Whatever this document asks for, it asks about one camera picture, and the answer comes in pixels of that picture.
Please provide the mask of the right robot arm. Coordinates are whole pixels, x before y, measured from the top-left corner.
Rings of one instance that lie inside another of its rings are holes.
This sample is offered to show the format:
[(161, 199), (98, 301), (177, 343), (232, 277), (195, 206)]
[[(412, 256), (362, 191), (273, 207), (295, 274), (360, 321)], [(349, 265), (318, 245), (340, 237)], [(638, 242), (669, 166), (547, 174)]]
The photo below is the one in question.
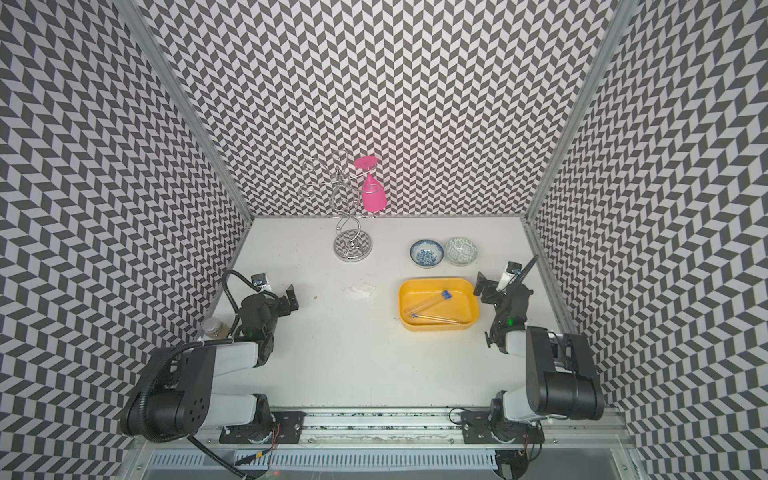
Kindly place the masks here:
[(474, 295), (494, 309), (486, 345), (524, 360), (524, 385), (501, 390), (481, 426), (499, 443), (533, 442), (547, 418), (597, 421), (605, 400), (588, 340), (528, 324), (534, 291), (525, 284), (537, 256), (525, 265), (509, 262), (498, 280), (479, 273)]

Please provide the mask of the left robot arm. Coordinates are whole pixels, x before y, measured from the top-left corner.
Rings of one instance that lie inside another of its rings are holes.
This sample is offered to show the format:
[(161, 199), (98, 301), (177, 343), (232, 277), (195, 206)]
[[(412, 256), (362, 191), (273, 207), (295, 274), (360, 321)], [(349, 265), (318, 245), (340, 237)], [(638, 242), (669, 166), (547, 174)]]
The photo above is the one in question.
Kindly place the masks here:
[(241, 302), (239, 324), (227, 339), (156, 349), (120, 414), (121, 432), (153, 443), (218, 427), (226, 437), (245, 442), (274, 437), (278, 423), (265, 394), (217, 393), (214, 380), (265, 365), (274, 350), (278, 319), (298, 309), (293, 286), (282, 296), (262, 290)]

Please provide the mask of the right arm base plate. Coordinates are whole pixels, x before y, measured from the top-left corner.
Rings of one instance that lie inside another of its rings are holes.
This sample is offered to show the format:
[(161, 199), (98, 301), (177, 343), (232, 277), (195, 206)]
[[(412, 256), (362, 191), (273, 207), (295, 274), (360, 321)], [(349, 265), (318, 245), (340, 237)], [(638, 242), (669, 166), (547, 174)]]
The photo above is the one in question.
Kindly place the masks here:
[(532, 423), (510, 421), (505, 417), (493, 419), (489, 410), (461, 410), (458, 415), (456, 422), (465, 444), (539, 445), (545, 442), (543, 429)]

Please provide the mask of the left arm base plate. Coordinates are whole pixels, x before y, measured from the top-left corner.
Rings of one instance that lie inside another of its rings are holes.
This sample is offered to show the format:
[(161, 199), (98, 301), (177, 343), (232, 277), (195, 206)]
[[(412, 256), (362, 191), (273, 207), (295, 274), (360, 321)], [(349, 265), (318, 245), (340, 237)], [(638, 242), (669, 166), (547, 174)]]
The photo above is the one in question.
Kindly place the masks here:
[(270, 446), (298, 444), (306, 413), (299, 410), (278, 411), (250, 424), (223, 427), (219, 443), (224, 445)]

